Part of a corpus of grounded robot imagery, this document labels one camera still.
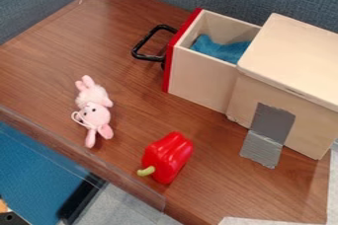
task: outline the drawer handle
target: drawer handle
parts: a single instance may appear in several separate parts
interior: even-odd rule
[[[145,55],[145,54],[140,54],[138,51],[145,45],[146,42],[148,42],[152,36],[156,34],[158,31],[167,31],[172,34],[176,34],[177,30],[165,25],[157,25],[155,28],[153,28],[141,41],[138,42],[138,44],[131,50],[131,55],[139,60],[146,60],[146,61],[152,61],[152,62],[161,62],[162,63],[162,68],[164,67],[164,62],[165,62],[165,55]]]

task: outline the green stem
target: green stem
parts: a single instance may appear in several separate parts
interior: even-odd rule
[[[137,175],[140,177],[145,177],[150,174],[153,174],[156,171],[155,167],[149,166],[148,168],[145,168],[143,170],[137,170]]]

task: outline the stuffed toy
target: stuffed toy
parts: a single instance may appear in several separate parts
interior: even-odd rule
[[[75,85],[80,92],[75,100],[80,111],[74,112],[71,118],[88,129],[85,146],[92,148],[96,142],[97,132],[105,139],[114,136],[109,126],[111,113],[108,110],[113,106],[113,102],[109,99],[106,90],[95,84],[88,75],[83,76],[81,81],[76,81]]]

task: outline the toy pepper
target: toy pepper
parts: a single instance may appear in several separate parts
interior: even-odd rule
[[[192,141],[180,132],[171,132],[145,148],[142,157],[144,169],[138,170],[137,174],[141,177],[151,175],[162,184],[170,184],[192,153]]]

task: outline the wooden tabletop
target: wooden tabletop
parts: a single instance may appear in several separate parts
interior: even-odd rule
[[[77,0],[0,47],[2,111],[33,138],[114,181],[107,165],[136,178],[147,144],[172,130],[195,153],[170,186],[139,179],[166,197],[165,211],[185,224],[217,224],[224,216],[323,223],[329,155],[317,162],[284,148],[275,170],[241,158],[246,129],[218,112],[161,92],[158,63],[130,49],[157,24],[179,28],[189,13],[156,0]],[[165,33],[144,50],[156,52]],[[74,82],[84,74],[115,102],[113,140],[88,151],[86,130],[70,119]]]

